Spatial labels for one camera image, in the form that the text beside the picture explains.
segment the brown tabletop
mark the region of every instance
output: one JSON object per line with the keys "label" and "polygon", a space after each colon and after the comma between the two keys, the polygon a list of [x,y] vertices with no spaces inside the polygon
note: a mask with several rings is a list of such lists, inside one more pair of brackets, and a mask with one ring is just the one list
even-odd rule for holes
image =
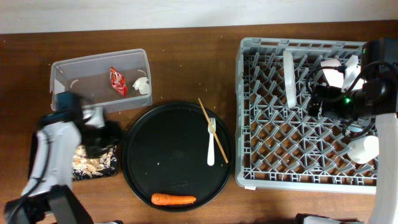
{"label": "brown tabletop", "polygon": [[[242,38],[368,41],[398,38],[396,27],[398,21],[0,35],[0,209],[20,197],[27,183],[32,132],[40,116],[52,112],[50,67],[56,61],[144,49],[154,105],[112,113],[109,119],[125,128],[157,105],[176,100],[197,103],[200,97],[234,134],[235,56]],[[95,222],[252,223],[289,219],[297,213],[367,221],[374,203],[373,195],[244,190],[231,177],[209,204],[191,212],[169,213],[141,202],[122,172],[75,182],[73,191]],[[2,212],[0,220],[4,222]]]}

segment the white fork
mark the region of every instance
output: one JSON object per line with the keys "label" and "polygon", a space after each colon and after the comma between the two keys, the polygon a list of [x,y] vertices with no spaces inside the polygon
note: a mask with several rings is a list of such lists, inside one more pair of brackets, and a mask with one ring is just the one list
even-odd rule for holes
{"label": "white fork", "polygon": [[[213,126],[214,131],[216,131],[216,118],[210,118],[210,123]],[[212,165],[214,165],[214,135],[213,135],[213,131],[211,130],[210,125],[208,125],[207,131],[210,134],[209,149],[207,152],[207,164],[209,166],[212,166]]]}

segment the white wall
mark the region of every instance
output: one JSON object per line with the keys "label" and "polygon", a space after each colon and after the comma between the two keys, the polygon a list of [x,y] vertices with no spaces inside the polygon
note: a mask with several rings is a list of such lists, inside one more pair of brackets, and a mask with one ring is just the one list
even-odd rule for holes
{"label": "white wall", "polygon": [[383,19],[397,0],[0,0],[0,33]]}

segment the white cup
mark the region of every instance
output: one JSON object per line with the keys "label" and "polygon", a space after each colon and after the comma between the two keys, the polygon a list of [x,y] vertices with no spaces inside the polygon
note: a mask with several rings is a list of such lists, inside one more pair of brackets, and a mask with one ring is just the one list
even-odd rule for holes
{"label": "white cup", "polygon": [[348,144],[352,150],[347,153],[349,158],[357,164],[365,164],[379,155],[379,138],[366,136]]}

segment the red wrapper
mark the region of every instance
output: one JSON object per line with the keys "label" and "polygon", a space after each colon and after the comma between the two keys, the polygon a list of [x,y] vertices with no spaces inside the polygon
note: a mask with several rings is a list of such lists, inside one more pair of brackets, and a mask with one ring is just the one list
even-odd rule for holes
{"label": "red wrapper", "polygon": [[109,75],[111,79],[112,87],[122,96],[127,95],[127,86],[126,81],[122,74],[120,74],[116,69],[111,67],[111,73]]}

